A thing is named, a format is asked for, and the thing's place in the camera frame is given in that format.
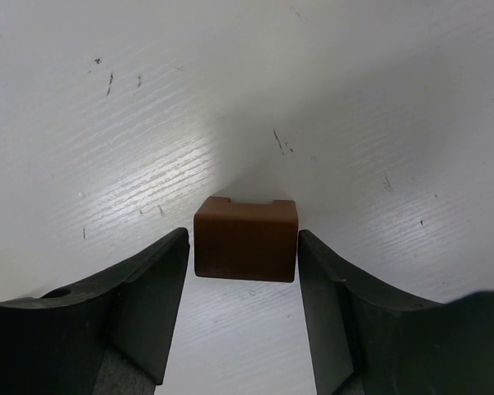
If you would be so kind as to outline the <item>brown wood block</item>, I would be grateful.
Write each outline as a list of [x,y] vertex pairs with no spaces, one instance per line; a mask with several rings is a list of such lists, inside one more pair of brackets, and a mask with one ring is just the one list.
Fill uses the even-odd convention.
[[193,216],[195,275],[291,283],[298,225],[290,200],[258,204],[209,197]]

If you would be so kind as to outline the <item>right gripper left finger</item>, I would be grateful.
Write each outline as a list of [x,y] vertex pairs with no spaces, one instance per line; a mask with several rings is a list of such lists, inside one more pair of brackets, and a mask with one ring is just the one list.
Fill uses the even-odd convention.
[[40,298],[0,302],[0,394],[91,394],[107,351],[164,381],[189,260],[189,233]]

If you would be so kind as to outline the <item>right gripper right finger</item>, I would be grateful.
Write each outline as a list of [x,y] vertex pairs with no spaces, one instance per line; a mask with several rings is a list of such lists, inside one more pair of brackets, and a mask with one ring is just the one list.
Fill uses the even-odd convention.
[[494,394],[494,290],[440,304],[298,235],[305,322],[320,394]]

